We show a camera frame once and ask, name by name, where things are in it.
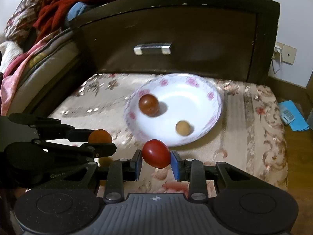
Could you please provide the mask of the white fleece blanket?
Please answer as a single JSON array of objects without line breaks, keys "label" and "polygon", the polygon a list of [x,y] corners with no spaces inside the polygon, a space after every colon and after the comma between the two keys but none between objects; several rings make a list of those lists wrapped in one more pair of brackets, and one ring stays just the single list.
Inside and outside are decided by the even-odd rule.
[{"label": "white fleece blanket", "polygon": [[4,73],[10,63],[20,54],[23,53],[23,49],[14,41],[4,41],[0,44],[1,50],[1,73]]}]

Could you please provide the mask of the patterned quilt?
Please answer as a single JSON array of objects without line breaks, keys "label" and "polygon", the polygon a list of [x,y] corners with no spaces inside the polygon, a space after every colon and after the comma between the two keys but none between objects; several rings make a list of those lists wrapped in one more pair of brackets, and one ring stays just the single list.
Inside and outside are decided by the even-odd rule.
[{"label": "patterned quilt", "polygon": [[22,45],[37,21],[44,0],[22,0],[8,20],[4,34],[7,40]]}]

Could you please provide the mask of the tan longan front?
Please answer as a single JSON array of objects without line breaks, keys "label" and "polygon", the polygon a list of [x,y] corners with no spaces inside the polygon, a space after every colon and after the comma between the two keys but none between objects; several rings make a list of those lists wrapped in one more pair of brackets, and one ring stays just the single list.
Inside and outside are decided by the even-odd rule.
[{"label": "tan longan front", "polygon": [[185,120],[178,121],[176,124],[176,132],[181,136],[188,136],[191,130],[191,125]]}]

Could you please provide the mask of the blue garment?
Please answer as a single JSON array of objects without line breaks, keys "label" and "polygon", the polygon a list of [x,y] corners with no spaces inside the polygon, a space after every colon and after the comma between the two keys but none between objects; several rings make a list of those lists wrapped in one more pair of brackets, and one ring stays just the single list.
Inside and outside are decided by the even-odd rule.
[{"label": "blue garment", "polygon": [[77,16],[91,10],[91,7],[83,2],[75,3],[69,10],[65,18],[65,25],[69,26],[69,22],[72,21]]}]

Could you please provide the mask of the pink floral blanket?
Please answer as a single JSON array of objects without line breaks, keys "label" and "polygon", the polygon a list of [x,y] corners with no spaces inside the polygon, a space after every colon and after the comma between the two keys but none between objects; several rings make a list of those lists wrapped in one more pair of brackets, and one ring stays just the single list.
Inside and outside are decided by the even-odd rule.
[{"label": "pink floral blanket", "polygon": [[17,58],[15,58],[8,66],[3,75],[3,80],[1,83],[1,115],[6,116],[10,104],[13,100],[15,92],[17,90],[17,85],[20,80],[20,77],[27,65],[27,62],[35,55],[36,52],[39,52],[53,37],[58,35],[60,30],[50,33],[42,40],[34,44],[34,46],[28,51],[25,52]]}]

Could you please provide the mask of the grey mattress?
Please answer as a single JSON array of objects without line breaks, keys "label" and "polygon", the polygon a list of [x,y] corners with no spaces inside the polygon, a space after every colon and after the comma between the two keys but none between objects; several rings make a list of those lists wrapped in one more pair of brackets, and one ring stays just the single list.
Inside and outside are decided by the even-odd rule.
[{"label": "grey mattress", "polygon": [[27,62],[6,116],[49,116],[78,87],[79,59],[72,30],[53,37]]}]

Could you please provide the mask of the red garment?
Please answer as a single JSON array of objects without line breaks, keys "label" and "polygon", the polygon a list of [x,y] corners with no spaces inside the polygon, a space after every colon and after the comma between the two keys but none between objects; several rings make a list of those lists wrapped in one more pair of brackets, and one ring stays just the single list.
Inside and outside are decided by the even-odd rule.
[{"label": "red garment", "polygon": [[38,19],[33,25],[37,31],[36,42],[58,30],[65,22],[67,13],[76,3],[83,2],[99,6],[113,1],[116,0],[43,0]]}]

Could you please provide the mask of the wall power socket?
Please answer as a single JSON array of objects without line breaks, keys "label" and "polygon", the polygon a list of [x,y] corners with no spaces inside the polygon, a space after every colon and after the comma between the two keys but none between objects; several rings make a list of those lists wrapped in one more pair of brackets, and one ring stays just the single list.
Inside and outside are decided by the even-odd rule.
[{"label": "wall power socket", "polygon": [[293,65],[297,54],[297,49],[286,44],[276,42],[274,46],[273,59],[280,63]]}]

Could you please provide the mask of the large dark red tomato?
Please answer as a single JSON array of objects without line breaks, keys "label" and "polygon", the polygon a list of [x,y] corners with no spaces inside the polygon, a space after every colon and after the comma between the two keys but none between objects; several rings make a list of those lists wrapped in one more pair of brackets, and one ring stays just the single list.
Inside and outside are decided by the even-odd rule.
[{"label": "large dark red tomato", "polygon": [[139,99],[139,109],[147,116],[155,116],[159,112],[159,101],[151,94],[145,94]]}]

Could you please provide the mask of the orange mandarin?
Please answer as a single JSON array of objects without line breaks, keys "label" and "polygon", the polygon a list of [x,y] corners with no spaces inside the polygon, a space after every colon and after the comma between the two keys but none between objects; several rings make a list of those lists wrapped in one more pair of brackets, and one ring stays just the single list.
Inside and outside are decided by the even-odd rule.
[{"label": "orange mandarin", "polygon": [[93,131],[88,137],[88,143],[90,144],[111,144],[112,137],[104,129],[98,129]]}]

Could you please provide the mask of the white floral porcelain plate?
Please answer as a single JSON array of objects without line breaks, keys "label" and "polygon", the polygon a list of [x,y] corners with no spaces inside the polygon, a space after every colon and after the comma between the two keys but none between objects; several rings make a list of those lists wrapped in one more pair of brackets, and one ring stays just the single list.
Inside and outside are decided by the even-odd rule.
[{"label": "white floral porcelain plate", "polygon": [[[154,95],[160,104],[155,116],[139,109],[139,99]],[[126,125],[141,142],[158,139],[168,147],[182,146],[205,136],[217,123],[222,112],[222,100],[217,88],[198,75],[166,74],[150,80],[137,89],[126,102]],[[188,136],[176,132],[178,121],[191,127]]]}]

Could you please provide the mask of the tan longan back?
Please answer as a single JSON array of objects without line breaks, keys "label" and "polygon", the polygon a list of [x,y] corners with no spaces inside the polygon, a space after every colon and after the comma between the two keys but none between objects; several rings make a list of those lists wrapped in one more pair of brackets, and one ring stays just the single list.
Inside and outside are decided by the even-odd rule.
[{"label": "tan longan back", "polygon": [[108,168],[112,162],[113,162],[113,159],[110,157],[102,157],[98,159],[98,163],[100,167]]}]

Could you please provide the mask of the oval red tomato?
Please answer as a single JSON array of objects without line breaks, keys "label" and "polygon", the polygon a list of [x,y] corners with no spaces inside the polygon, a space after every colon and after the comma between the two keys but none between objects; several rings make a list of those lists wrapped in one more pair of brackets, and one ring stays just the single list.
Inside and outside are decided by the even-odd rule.
[{"label": "oval red tomato", "polygon": [[147,141],[143,145],[142,158],[147,164],[158,169],[167,167],[171,161],[168,147],[157,139]]}]

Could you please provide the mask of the tan longan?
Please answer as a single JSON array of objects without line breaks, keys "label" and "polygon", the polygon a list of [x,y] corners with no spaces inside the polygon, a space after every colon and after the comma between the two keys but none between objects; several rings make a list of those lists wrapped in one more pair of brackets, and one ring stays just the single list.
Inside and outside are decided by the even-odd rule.
[{"label": "tan longan", "polygon": [[98,163],[100,167],[108,168],[112,162],[113,162],[113,159],[110,157],[102,157],[98,159]]},{"label": "tan longan", "polygon": [[191,130],[191,125],[185,120],[178,121],[176,124],[176,132],[181,136],[188,136]]}]

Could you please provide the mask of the dark wooden nightstand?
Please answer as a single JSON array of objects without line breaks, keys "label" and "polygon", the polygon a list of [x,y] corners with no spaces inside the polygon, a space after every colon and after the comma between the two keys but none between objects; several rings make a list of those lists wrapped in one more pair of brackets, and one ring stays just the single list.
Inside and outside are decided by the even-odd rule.
[{"label": "dark wooden nightstand", "polygon": [[[191,73],[262,84],[280,18],[272,0],[118,0],[71,21],[75,41],[107,73]],[[170,55],[135,55],[170,43]]]}]

